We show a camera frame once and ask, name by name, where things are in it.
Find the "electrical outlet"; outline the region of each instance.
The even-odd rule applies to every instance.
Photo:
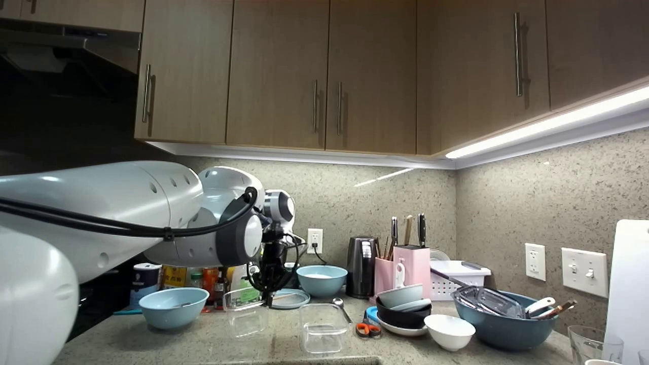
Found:
[[[564,287],[605,299],[605,253],[562,248],[562,272]]]
[[[545,282],[545,245],[525,244],[525,275]]]
[[[322,230],[307,230],[307,236],[306,236],[306,253],[322,253]]]

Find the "upper cabinet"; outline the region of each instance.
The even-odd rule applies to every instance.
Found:
[[[231,0],[146,3],[136,139],[224,143],[229,34]]]
[[[543,0],[420,0],[422,153],[547,109]]]
[[[0,0],[0,19],[142,31],[143,0]]]
[[[413,0],[237,0],[226,145],[415,153]]]
[[[551,107],[649,76],[646,0],[547,3]]]
[[[237,0],[226,145],[324,147],[329,0]]]

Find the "cable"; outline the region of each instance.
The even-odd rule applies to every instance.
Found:
[[[213,233],[218,228],[237,222],[240,215],[245,215],[247,212],[252,212],[255,208],[257,189],[247,187],[238,199],[245,204],[245,208],[240,208],[237,214],[232,214],[226,222],[218,222],[218,224],[207,225],[207,228],[191,228],[191,230],[136,225],[136,224],[125,224],[125,222],[114,222],[114,219],[103,219],[103,218],[93,218],[93,215],[82,215],[82,214],[11,202],[11,199],[4,199],[4,198],[0,198],[0,212],[20,215],[26,219],[35,219],[35,222],[80,230],[80,232],[107,233],[107,236],[127,236],[127,237],[162,237],[165,241],[172,241],[173,237],[193,237],[193,236]]]

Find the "countertop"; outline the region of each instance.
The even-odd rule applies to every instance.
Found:
[[[363,319],[366,301],[344,299],[352,321]],[[431,312],[455,314],[449,303],[433,303]],[[224,312],[203,312],[191,327],[160,333],[146,327],[142,314],[110,317],[67,343],[56,365],[75,364],[435,364],[435,365],[569,365],[568,336],[551,333],[543,345],[527,353],[505,353],[477,339],[458,353],[438,347],[430,334],[360,339],[348,328],[338,355],[313,357],[303,353],[297,311],[259,309],[262,333],[235,336]]]

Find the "light switch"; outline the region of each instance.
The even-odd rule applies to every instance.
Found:
[[[525,277],[545,282],[545,245],[525,244]]]
[[[605,253],[562,248],[564,287],[608,297]]]

